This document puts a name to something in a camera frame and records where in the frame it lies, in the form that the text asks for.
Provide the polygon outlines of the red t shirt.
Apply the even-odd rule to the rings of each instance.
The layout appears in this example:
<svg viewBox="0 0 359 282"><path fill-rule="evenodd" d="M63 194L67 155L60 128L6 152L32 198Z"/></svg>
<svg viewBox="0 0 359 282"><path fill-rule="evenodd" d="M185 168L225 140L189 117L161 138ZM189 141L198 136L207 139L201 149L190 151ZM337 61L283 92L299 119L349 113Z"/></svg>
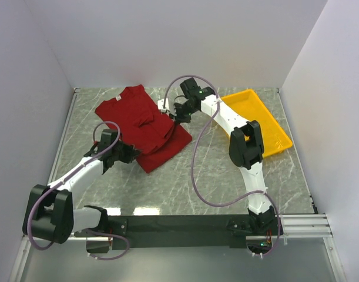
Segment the red t shirt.
<svg viewBox="0 0 359 282"><path fill-rule="evenodd" d="M162 113L142 85L126 87L120 95L103 101L95 113L119 125L122 139L140 150L137 162L150 173L180 153L192 136Z"/></svg>

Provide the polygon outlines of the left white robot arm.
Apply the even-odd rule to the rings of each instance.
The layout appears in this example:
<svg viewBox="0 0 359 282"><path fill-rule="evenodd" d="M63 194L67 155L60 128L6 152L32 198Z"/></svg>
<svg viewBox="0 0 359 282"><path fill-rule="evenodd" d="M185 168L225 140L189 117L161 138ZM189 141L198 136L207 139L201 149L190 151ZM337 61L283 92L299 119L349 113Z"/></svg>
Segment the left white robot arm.
<svg viewBox="0 0 359 282"><path fill-rule="evenodd" d="M116 129L102 131L80 162L61 178L47 185L35 185L28 199L23 234L50 243L62 244L72 233L89 229L102 236L110 229L106 209L87 205L74 208L76 199L96 178L105 174L115 162L132 163L141 151L129 145Z"/></svg>

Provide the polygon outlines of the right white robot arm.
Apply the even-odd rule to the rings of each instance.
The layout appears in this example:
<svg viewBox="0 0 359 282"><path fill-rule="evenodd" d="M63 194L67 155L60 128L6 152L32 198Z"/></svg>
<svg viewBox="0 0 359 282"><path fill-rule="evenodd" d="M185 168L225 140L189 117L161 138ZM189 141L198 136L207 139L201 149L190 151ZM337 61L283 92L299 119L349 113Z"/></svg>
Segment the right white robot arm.
<svg viewBox="0 0 359 282"><path fill-rule="evenodd" d="M248 200L248 215L244 223L234 224L234 230L245 235L265 234L272 223L279 223L277 207L267 194L263 176L264 144L258 121L241 117L220 98L212 84L201 88L198 76L183 75L180 88L186 98L184 103L175 103L176 123L190 123L192 114L202 112L216 122L229 137L229 158L239 168L246 194L219 207L231 206L242 199Z"/></svg>

